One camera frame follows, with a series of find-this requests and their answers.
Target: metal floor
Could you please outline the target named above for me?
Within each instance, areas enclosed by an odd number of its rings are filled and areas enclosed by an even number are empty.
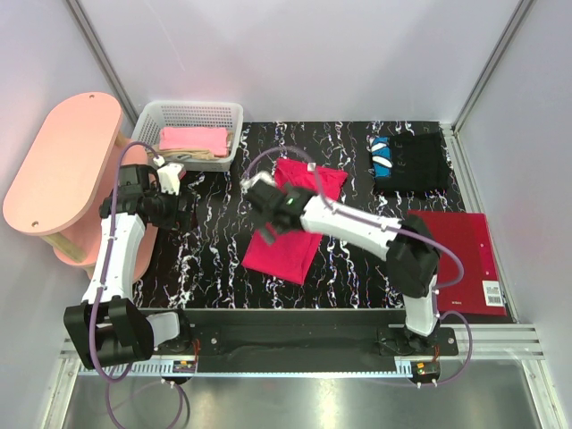
[[[443,362],[444,376],[455,363]],[[118,404],[155,379],[127,378],[112,387]],[[183,409],[175,428],[193,429],[379,429],[379,428],[540,428],[518,362],[474,361],[453,384],[421,391],[364,379],[197,378],[184,384],[190,416]],[[105,383],[79,377],[64,427],[110,428],[105,412]],[[116,411],[127,428],[165,428],[179,401],[175,391],[158,385]]]

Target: metal plate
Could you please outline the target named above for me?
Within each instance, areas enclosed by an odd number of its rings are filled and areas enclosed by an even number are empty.
[[[458,366],[442,362],[442,377]],[[114,385],[112,404],[121,404],[151,382],[131,377]],[[525,375],[515,362],[472,362],[456,382],[436,389],[418,390],[405,380],[226,377],[197,377],[182,388],[189,395],[190,413],[187,417],[185,406],[177,428],[541,428]],[[163,428],[178,406],[176,392],[158,385],[115,414],[128,428]],[[105,412],[103,380],[78,377],[64,427],[114,428]]]
[[[381,357],[374,326],[233,325],[221,328],[217,356],[201,354],[200,372],[330,373],[395,371]]]
[[[435,355],[435,348],[430,348],[423,352],[412,350],[403,341],[400,341],[400,333],[403,327],[384,326],[377,329],[377,338],[379,343],[379,352],[382,356],[428,356]],[[437,330],[437,345],[439,346],[439,354],[441,356],[457,356],[458,345],[455,331],[452,328],[440,327]]]
[[[200,344],[199,354],[201,356],[218,355],[220,347],[221,331],[219,328],[211,326],[201,326],[191,328],[191,337],[193,340],[198,340]],[[160,355],[189,355],[194,353],[192,343],[180,341],[180,343],[173,343],[173,341],[164,343],[159,346],[159,349],[154,353],[154,356]]]
[[[146,362],[133,364],[131,370],[127,374],[128,377],[231,377],[231,378],[410,378],[411,362],[401,360],[395,362],[394,370],[391,371],[370,371],[370,372],[286,372],[286,373],[265,373],[265,372],[224,372],[224,373],[208,373],[202,372],[182,372],[180,370],[181,361],[193,367],[195,357],[180,357],[173,359],[172,357],[153,357]],[[125,365],[118,366],[114,373],[121,374],[125,370]],[[111,367],[104,368],[106,374],[110,374]],[[87,369],[84,365],[80,365],[79,375],[98,376],[93,369]]]

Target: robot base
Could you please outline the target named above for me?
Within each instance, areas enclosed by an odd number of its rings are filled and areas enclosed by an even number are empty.
[[[379,354],[385,357],[458,356],[457,338],[452,328],[436,327],[429,337],[420,337],[404,326],[384,326],[377,329]]]

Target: barcode label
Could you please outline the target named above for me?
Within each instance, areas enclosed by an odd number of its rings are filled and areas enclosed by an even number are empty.
[[[501,286],[498,282],[483,281],[484,300],[487,307],[504,307]]]

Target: white wall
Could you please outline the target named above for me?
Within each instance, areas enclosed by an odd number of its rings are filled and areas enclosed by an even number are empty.
[[[536,2],[461,130],[521,319],[572,423],[572,3]]]
[[[517,0],[81,0],[139,109],[245,120],[455,119]]]
[[[76,93],[110,89],[61,0],[4,0],[0,40],[3,200],[51,108]],[[63,342],[63,311],[79,303],[87,277],[0,216],[0,278],[1,426],[37,428]]]

